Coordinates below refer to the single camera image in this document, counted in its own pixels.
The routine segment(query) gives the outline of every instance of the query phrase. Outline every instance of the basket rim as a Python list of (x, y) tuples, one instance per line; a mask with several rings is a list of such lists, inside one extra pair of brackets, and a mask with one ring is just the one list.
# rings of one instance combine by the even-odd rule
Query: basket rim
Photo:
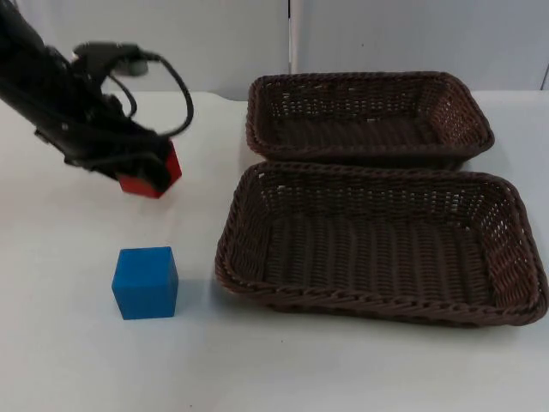
[[(528, 254), (529, 272), (528, 277), (537, 280), (537, 285), (534, 288), (534, 296), (529, 304), (496, 307), (489, 305), (469, 305), (464, 302), (441, 301), (441, 300), (422, 300), (413, 296), (382, 296), (363, 291), (352, 289), (338, 288), (303, 288), (300, 286), (284, 286), (276, 285), (268, 282), (253, 282), (245, 280), (238, 276), (238, 273), (232, 268), (230, 261), (227, 258), (227, 253), (232, 247), (232, 224), (237, 220), (240, 213), (239, 199), (245, 196), (245, 192), (252, 184), (253, 175), (267, 171), (281, 170), (285, 172), (296, 173), (321, 173), (330, 174), (340, 173), (341, 176), (348, 177), (387, 177), (391, 176), (398, 178), (410, 179), (473, 179), (479, 182), (492, 182), (500, 185), (505, 190), (503, 195), (510, 200), (510, 204), (516, 209), (516, 219), (514, 223), (521, 230), (516, 233), (524, 242), (525, 251)], [(215, 257), (216, 278), (225, 288), (236, 294), (242, 294), (244, 297), (254, 299), (261, 297), (265, 300), (265, 296), (269, 294), (277, 294), (279, 299), (273, 298), (272, 304), (280, 299), (296, 299), (296, 297), (309, 295), (316, 296), (318, 303), (321, 306), (322, 300), (327, 298), (340, 298), (344, 301), (361, 301), (366, 306), (371, 306), (375, 309), (381, 305), (400, 305), (400, 306), (415, 306), (425, 311), (424, 316), (432, 318), (431, 311), (437, 312), (437, 318), (446, 319), (452, 315), (459, 314), (463, 318), (463, 313), (467, 312), (472, 319), (472, 322), (483, 324), (484, 317), (492, 317), (489, 324), (513, 324), (524, 325), (535, 322), (542, 318), (547, 311), (547, 295), (549, 294), (547, 286), (547, 278), (543, 269), (543, 264), (540, 259), (537, 247), (535, 245), (532, 229), (528, 223), (528, 216), (524, 203), (522, 202), (517, 189), (513, 184), (506, 179), (499, 178), (489, 173), (476, 172), (451, 172), (451, 171), (432, 171), (424, 169), (373, 169), (355, 166), (339, 166), (339, 165), (319, 165), (311, 163), (297, 162), (263, 162), (250, 167), (243, 175), (238, 188), (235, 191), (235, 198), (227, 218), (227, 224), (221, 235), (218, 250)]]
[[(446, 82), (451, 82), (456, 85), (455, 89), (458, 93), (462, 94), (462, 97), (467, 100), (468, 104), (472, 107), (473, 112), (476, 114), (479, 123), (482, 124), (483, 130), (486, 133), (482, 137), (481, 144), (470, 144), (467, 146), (451, 147), (440, 144), (400, 144), (400, 145), (356, 145), (349, 147), (338, 146), (336, 144), (325, 146), (322, 148), (314, 147), (301, 147), (287, 143), (272, 143), (262, 139), (257, 135), (254, 127), (258, 111), (256, 110), (257, 101), (259, 98), (259, 91), (265, 82), (280, 81), (299, 83), (304, 79), (318, 78), (319, 80), (353, 80), (353, 79), (376, 79), (376, 78), (394, 78), (396, 80), (403, 77), (406, 78), (433, 78), (444, 79)], [(495, 143), (494, 133), (490, 127), (490, 123), (485, 114), (480, 110), (477, 101), (471, 94), (469, 88), (457, 77), (450, 73), (443, 71), (374, 71), (374, 72), (341, 72), (341, 73), (299, 73), (299, 74), (285, 74), (285, 75), (268, 75), (258, 77), (250, 86), (249, 99), (248, 99), (248, 115), (246, 120), (246, 139), (248, 144), (257, 153), (261, 155), (273, 155), (283, 156), (292, 159), (298, 159), (300, 156), (306, 155), (307, 157), (334, 157), (335, 155), (355, 158), (355, 157), (369, 157), (377, 158), (387, 155), (394, 157), (407, 157), (409, 155), (421, 155), (427, 157), (439, 157), (439, 156), (454, 156), (454, 157), (471, 157), (479, 155)]]

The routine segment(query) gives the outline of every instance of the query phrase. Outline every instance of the blue cube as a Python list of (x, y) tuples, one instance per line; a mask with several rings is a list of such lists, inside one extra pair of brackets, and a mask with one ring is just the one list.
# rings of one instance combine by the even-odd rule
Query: blue cube
[(120, 251), (112, 292), (124, 319), (172, 317), (178, 284), (171, 247)]

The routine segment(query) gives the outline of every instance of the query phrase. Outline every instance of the white backdrop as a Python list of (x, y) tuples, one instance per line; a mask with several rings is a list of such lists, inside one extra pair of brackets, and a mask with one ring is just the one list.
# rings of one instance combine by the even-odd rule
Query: white backdrop
[(292, 0), (298, 72), (445, 70), (476, 89), (540, 89), (547, 0)]
[[(18, 0), (22, 14), (66, 56), (91, 40), (160, 52), (193, 90), (244, 99), (258, 76), (288, 71), (287, 0)], [(130, 82), (170, 90), (160, 69)]]

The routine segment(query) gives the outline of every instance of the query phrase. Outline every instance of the wicker basket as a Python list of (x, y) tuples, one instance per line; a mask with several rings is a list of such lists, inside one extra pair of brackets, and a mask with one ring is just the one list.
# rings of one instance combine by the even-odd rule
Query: wicker basket
[(458, 168), (494, 137), (447, 73), (265, 76), (250, 88), (248, 145), (275, 161)]
[(522, 325), (547, 309), (524, 205), (482, 173), (253, 166), (215, 267), (225, 288), (290, 312)]

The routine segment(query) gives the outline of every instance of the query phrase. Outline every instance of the white tabletop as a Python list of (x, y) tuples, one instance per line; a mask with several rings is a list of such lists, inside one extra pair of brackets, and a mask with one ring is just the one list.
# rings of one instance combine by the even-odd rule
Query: white tabletop
[[(177, 94), (139, 94), (139, 119), (170, 128)], [(513, 182), (549, 262), (549, 94), (475, 95), (496, 145), (468, 169)], [(232, 192), (258, 160), (244, 102), (195, 94), (176, 148), (183, 178), (160, 200), (63, 165), (0, 105), (0, 410), (547, 411), (549, 317), (458, 330), (292, 315), (214, 283)], [(111, 291), (121, 248), (170, 245), (176, 316), (123, 321)]]

